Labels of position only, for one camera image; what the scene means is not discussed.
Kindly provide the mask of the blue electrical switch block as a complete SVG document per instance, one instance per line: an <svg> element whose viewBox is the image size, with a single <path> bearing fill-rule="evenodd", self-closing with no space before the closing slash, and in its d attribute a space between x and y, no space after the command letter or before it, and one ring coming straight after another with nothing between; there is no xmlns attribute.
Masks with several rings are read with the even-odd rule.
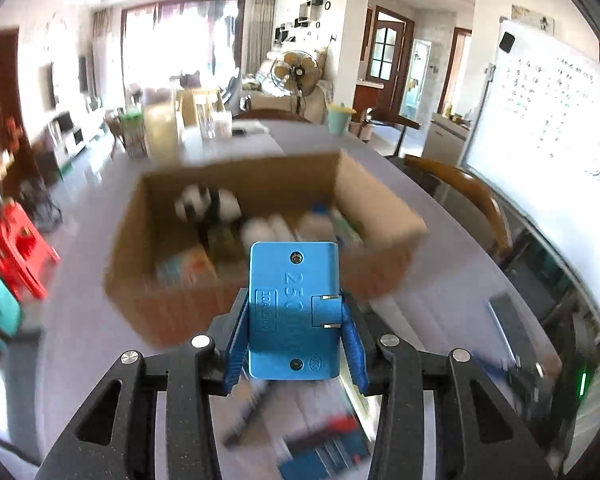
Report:
<svg viewBox="0 0 600 480"><path fill-rule="evenodd" d="M251 377L310 382L339 375L342 297L335 243L254 243L248 308Z"/></svg>

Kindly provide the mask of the whiteboard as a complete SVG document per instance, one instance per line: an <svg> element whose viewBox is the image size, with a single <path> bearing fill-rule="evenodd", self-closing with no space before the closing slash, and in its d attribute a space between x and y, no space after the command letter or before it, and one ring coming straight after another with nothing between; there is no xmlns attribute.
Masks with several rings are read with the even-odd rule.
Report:
<svg viewBox="0 0 600 480"><path fill-rule="evenodd" d="M503 22L462 164L540 234L600 324L600 63Z"/></svg>

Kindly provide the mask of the wooden chair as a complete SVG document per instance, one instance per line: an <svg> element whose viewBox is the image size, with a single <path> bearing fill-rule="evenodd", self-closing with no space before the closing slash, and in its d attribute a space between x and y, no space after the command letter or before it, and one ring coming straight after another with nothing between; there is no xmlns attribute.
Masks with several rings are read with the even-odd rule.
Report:
<svg viewBox="0 0 600 480"><path fill-rule="evenodd" d="M489 223L494 238L489 254L496 261L500 261L510 254L513 249L513 239L504 211L490 188L482 181L460 168L428 158L405 155L403 162L405 166L416 168L424 174L430 174L454 188L482 213L486 222Z"/></svg>

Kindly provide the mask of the green paper cup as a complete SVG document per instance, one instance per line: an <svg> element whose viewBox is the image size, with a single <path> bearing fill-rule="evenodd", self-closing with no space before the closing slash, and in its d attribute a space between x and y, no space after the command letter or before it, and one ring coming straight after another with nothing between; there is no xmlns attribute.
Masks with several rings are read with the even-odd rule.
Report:
<svg viewBox="0 0 600 480"><path fill-rule="evenodd" d="M333 134L343 134L347 131L349 122L356 110L342 104L327 105L327 123L329 131Z"/></svg>

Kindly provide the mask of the clear bottle blue cap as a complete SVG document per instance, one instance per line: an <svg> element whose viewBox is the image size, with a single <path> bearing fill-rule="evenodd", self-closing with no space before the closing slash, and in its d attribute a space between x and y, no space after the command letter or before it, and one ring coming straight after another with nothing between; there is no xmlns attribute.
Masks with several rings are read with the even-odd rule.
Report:
<svg viewBox="0 0 600 480"><path fill-rule="evenodd" d="M316 206L302 214L294 229L298 240L305 242L336 242L334 224L327 209Z"/></svg>

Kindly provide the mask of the blue booklet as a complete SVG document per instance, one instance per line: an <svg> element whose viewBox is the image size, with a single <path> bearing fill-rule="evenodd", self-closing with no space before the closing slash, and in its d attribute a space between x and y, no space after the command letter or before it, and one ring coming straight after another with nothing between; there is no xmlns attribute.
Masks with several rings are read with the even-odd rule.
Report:
<svg viewBox="0 0 600 480"><path fill-rule="evenodd" d="M331 479L360 466L370 457L368 440L351 414L298 437L284 439L286 454L278 462L283 479Z"/></svg>

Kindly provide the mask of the green white glue tube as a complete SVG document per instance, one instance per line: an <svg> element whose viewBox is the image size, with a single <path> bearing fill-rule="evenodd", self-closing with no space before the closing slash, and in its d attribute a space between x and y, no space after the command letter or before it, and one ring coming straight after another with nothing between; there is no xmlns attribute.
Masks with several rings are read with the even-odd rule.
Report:
<svg viewBox="0 0 600 480"><path fill-rule="evenodd" d="M329 211L329 218L336 237L336 242L341 248L353 248L363 244L363 239L351 222L337 208Z"/></svg>

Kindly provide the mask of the red plastic stool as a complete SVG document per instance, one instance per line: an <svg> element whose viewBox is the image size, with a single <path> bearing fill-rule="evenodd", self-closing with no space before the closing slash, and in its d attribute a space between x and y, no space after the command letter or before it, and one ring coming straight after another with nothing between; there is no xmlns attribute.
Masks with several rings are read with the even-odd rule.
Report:
<svg viewBox="0 0 600 480"><path fill-rule="evenodd" d="M0 215L0 277L18 301L27 292L37 300L47 296L42 274L60 255L46 242L20 203L6 200Z"/></svg>

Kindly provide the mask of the cardboard box orange print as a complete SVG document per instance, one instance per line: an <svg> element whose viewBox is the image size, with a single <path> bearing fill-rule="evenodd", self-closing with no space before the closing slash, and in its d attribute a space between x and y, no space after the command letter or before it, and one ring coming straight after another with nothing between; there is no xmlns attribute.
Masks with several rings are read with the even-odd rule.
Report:
<svg viewBox="0 0 600 480"><path fill-rule="evenodd" d="M265 157L143 174L114 238L104 289L135 333L172 347L226 313L254 248L283 244L271 268L329 242L339 283L359 300L398 286L425 221L341 152Z"/></svg>

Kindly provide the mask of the panda plush toy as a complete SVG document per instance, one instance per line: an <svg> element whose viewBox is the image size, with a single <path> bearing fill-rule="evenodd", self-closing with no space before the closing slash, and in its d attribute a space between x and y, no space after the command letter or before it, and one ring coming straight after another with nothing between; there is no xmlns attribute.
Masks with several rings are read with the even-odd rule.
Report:
<svg viewBox="0 0 600 480"><path fill-rule="evenodd" d="M234 222L242 216L236 196L224 188L207 188L189 185L175 201L176 215L183 221L201 222L210 218L212 222Z"/></svg>

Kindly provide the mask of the standing electric fan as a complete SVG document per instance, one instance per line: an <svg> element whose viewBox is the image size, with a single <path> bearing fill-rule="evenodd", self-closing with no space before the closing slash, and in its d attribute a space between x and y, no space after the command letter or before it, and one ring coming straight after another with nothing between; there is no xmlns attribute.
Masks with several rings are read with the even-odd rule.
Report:
<svg viewBox="0 0 600 480"><path fill-rule="evenodd" d="M304 98L313 92L321 76L317 60L303 51L277 53L271 68L274 84L294 98L292 110L296 114L300 114Z"/></svg>

